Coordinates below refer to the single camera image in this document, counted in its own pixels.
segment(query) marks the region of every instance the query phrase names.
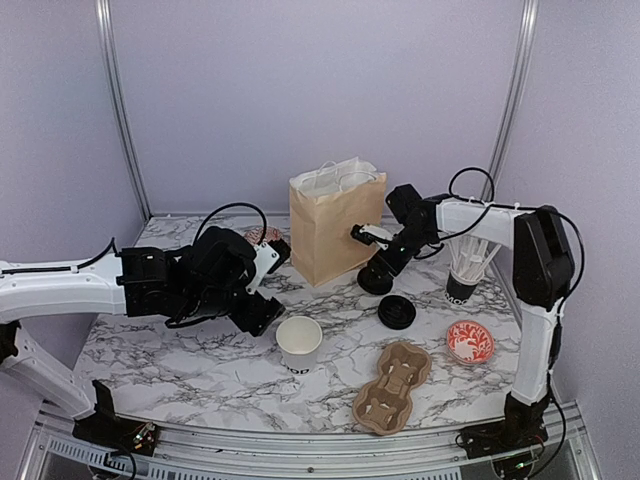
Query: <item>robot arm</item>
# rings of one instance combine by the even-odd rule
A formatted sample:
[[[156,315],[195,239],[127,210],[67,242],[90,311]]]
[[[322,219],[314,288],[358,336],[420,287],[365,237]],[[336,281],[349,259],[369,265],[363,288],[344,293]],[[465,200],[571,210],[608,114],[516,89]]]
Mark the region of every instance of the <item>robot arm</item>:
[[[254,247],[236,232],[210,227],[194,245],[176,251],[129,248],[71,265],[0,261],[0,371],[64,409],[76,422],[77,437],[106,446],[128,441],[128,448],[136,448],[141,444],[131,443],[129,433],[140,425],[115,414],[108,388],[75,375],[19,320],[70,313],[164,315],[169,328],[178,328],[228,316],[243,332],[259,336],[284,307],[256,289],[289,253],[282,240]],[[151,453],[153,443],[138,453]]]
[[[527,444],[544,428],[542,413],[549,404],[549,368],[560,348],[558,318],[575,268],[561,219],[554,215],[552,207],[519,211],[487,209],[487,205],[449,195],[423,199],[411,185],[397,187],[387,197],[387,204],[404,226],[392,240],[368,225],[356,225],[351,232],[362,243],[376,242],[383,247],[358,274],[358,283],[369,293],[388,293],[393,278],[425,245],[437,245],[458,232],[503,245],[513,252],[513,284],[522,311],[518,368],[505,403],[505,421],[496,427],[498,431],[491,432],[493,441],[476,442],[478,447],[490,443],[490,449],[468,453],[480,456]],[[487,431],[479,432],[486,438]]]

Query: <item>black cable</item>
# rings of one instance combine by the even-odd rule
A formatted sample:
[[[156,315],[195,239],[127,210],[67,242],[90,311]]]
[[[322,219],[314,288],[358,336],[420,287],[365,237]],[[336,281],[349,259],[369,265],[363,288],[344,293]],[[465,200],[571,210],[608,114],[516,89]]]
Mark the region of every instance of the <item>black cable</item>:
[[[114,253],[118,253],[118,251],[116,250],[116,239],[115,238],[111,238],[111,241],[109,242],[109,245],[107,245],[107,247],[100,252],[98,255],[96,255],[95,257],[87,260],[86,262],[80,263],[78,265],[75,266],[63,266],[63,267],[33,267],[33,268],[13,268],[10,270],[3,270],[2,273],[4,275],[16,275],[16,274],[20,274],[20,273],[52,273],[52,272],[71,272],[74,268],[77,268],[78,270],[82,270],[83,268],[87,268],[90,267],[91,265],[93,265],[94,263],[98,262],[99,260],[102,260],[105,255],[107,255],[107,253],[109,253],[109,250],[113,250]]]
[[[114,443],[114,445],[116,445],[118,449],[114,450],[113,452],[107,453],[107,457],[121,457],[122,455],[129,457],[129,460],[131,460],[131,476],[129,477],[129,480],[135,480],[136,475],[138,475],[138,464],[136,463],[136,459],[134,458],[131,451],[125,448],[123,445],[116,443]],[[105,466],[107,466],[107,457],[105,457]]]
[[[111,237],[111,241],[109,242],[109,245],[107,245],[107,247],[103,251],[101,251],[98,255],[96,255],[95,257],[93,257],[90,260],[87,260],[86,262],[83,262],[83,263],[79,264],[78,265],[78,270],[82,270],[83,268],[90,267],[94,263],[102,260],[107,255],[107,253],[109,253],[109,250],[112,250],[113,253],[118,253],[118,250],[116,250],[116,239],[115,239],[115,237]]]
[[[487,214],[489,213],[489,210],[491,210],[493,207],[495,207],[495,205],[492,204],[492,203],[487,205],[485,207],[484,211],[482,212],[482,214],[480,214],[480,216],[477,218],[477,220],[475,222],[473,222],[471,225],[469,225],[464,230],[460,230],[459,232],[452,233],[450,235],[445,235],[444,237],[442,237],[440,239],[440,242],[444,242],[446,240],[451,240],[452,238],[456,238],[456,237],[459,237],[461,235],[465,235],[465,234],[469,233],[471,230],[473,230],[474,228],[476,228],[478,226],[478,224],[484,219],[484,217],[487,216]]]
[[[210,317],[198,318],[196,320],[191,320],[191,321],[188,321],[188,322],[177,322],[177,321],[175,321],[175,320],[170,318],[169,320],[166,320],[164,322],[164,324],[168,329],[175,330],[177,328],[192,327],[194,325],[198,325],[199,323],[206,322],[207,320],[210,320]]]
[[[260,245],[264,241],[265,237],[267,236],[267,217],[264,215],[264,212],[260,210],[260,208],[256,207],[252,203],[246,203],[246,202],[228,203],[227,205],[223,205],[222,207],[217,208],[213,212],[211,212],[207,216],[207,218],[205,218],[200,224],[200,228],[198,228],[198,232],[196,233],[196,236],[193,239],[193,243],[195,243],[198,240],[198,238],[200,238],[200,234],[202,233],[202,230],[204,229],[205,225],[209,222],[209,220],[211,220],[214,216],[216,216],[218,213],[222,212],[223,210],[227,210],[233,207],[246,207],[258,212],[258,215],[260,215],[260,218],[262,218],[262,235],[260,236],[260,240],[258,241],[258,245]]]
[[[437,247],[431,247],[433,248],[433,252],[428,253],[426,255],[422,255],[422,256],[414,256],[413,258],[415,260],[426,260],[427,258],[431,258],[431,257],[435,257],[437,254],[439,254],[443,249],[444,249],[444,243],[442,245],[438,245]]]
[[[549,389],[549,392],[551,392],[551,395],[550,395],[551,396],[551,401],[553,402],[553,404],[558,409],[558,413],[560,414],[560,418],[562,418],[562,437],[560,438],[560,443],[558,444],[558,448],[556,448],[555,452],[553,452],[553,455],[551,455],[549,460],[547,460],[544,463],[544,465],[542,465],[535,473],[529,475],[530,479],[531,478],[535,478],[538,475],[540,475],[540,473],[542,473],[542,471],[545,468],[547,468],[551,462],[553,462],[553,460],[560,454],[560,451],[562,450],[564,442],[565,442],[565,440],[567,438],[567,418],[565,417],[564,412],[562,411],[562,407],[560,407],[560,404],[556,400],[556,397],[553,394],[553,392],[551,391],[551,389]]]
[[[493,177],[491,176],[491,174],[484,168],[480,167],[466,167],[462,170],[458,170],[458,172],[451,178],[451,181],[449,181],[449,195],[458,200],[465,200],[463,197],[457,195],[456,193],[453,193],[453,184],[456,182],[459,176],[467,172],[480,172],[487,178],[487,180],[489,180],[489,185],[491,186],[491,198],[489,198],[489,202],[493,202],[493,200],[496,198],[496,184],[493,181]]]

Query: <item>metal corner post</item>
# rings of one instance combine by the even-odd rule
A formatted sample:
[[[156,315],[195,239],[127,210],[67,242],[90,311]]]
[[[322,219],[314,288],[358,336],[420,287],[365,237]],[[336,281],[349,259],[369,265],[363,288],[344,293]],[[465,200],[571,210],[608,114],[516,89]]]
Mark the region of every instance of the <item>metal corner post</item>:
[[[513,63],[513,72],[511,74],[511,83],[509,84],[509,92],[507,94],[507,102],[502,115],[502,123],[498,131],[498,137],[493,149],[491,164],[489,165],[489,173],[495,180],[496,184],[500,180],[500,174],[504,167],[507,156],[507,148],[509,139],[515,121],[518,107],[522,100],[524,85],[529,70],[529,62],[531,59],[531,51],[533,48],[533,37],[535,32],[536,20],[538,18],[538,0],[524,0],[524,8],[522,10],[522,22],[520,24],[520,35],[516,47],[516,55]],[[491,191],[489,181],[485,181],[482,188],[482,199],[487,200]]]
[[[100,31],[100,40],[109,91],[111,92],[111,102],[113,104],[118,132],[120,133],[120,141],[122,142],[125,162],[127,164],[127,170],[129,171],[129,177],[131,178],[131,184],[140,213],[146,223],[151,219],[152,212],[149,204],[149,198],[144,188],[140,165],[133,145],[131,129],[129,127],[129,120],[127,119],[127,111],[124,105],[122,83],[120,81],[120,73],[118,71],[116,45],[111,25],[110,0],[96,0],[96,15],[98,17],[98,29]]]

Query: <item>paper cup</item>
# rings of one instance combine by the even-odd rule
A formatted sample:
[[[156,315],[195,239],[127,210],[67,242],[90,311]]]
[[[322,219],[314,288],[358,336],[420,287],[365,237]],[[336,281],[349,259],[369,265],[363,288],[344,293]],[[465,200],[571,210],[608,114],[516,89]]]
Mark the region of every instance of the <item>paper cup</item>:
[[[309,317],[291,317],[280,324],[276,341],[287,369],[294,375],[313,370],[322,343],[322,328]]]

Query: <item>pink object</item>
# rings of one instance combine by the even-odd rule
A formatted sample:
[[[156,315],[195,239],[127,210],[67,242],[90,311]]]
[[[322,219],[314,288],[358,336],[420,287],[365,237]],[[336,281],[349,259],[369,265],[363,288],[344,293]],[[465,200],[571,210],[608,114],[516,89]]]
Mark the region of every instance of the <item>pink object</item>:
[[[244,238],[246,238],[251,245],[256,245],[258,240],[260,240],[260,235],[262,235],[262,227],[256,227],[245,233]],[[280,240],[281,238],[282,232],[280,232],[280,230],[274,227],[267,227],[267,234],[264,237],[265,242]]]
[[[451,355],[466,365],[484,363],[495,351],[491,332],[471,320],[462,320],[449,327],[447,345]]]

